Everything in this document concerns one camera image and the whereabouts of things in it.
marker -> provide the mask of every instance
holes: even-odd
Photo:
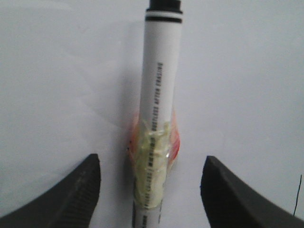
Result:
[[[145,15],[142,88],[133,158],[134,228],[159,227],[171,149],[171,119],[182,11],[179,0],[150,0]]]

clear tape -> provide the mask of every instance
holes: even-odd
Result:
[[[156,208],[162,202],[171,147],[170,133],[170,122],[159,131],[150,131],[144,121],[141,124],[134,157],[134,199],[136,205],[144,209]]]
[[[133,228],[159,228],[162,204],[153,209],[143,209],[134,204]]]

black stripe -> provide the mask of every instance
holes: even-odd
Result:
[[[136,207],[135,207],[135,202],[133,201],[132,228],[135,228],[135,220],[136,220]]]
[[[172,9],[147,9],[147,12],[173,12],[173,13],[178,13],[180,15],[183,15],[182,11],[176,11],[176,10],[172,10]]]
[[[167,21],[167,22],[182,23],[182,19],[180,18],[166,18],[166,17],[153,17],[153,16],[147,16],[146,21]]]

white background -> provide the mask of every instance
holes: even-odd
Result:
[[[148,0],[0,0],[0,216],[88,154],[101,159],[91,228],[130,228],[126,156]],[[217,156],[293,212],[304,174],[304,2],[183,1],[175,108],[181,151],[161,227],[209,227],[200,198]],[[297,216],[304,219],[304,190]]]

textured black surface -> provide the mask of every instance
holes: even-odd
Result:
[[[0,228],[87,228],[99,198],[100,165],[90,154],[61,182],[0,219]]]
[[[208,156],[201,196],[212,228],[304,228],[304,222],[282,210]]]

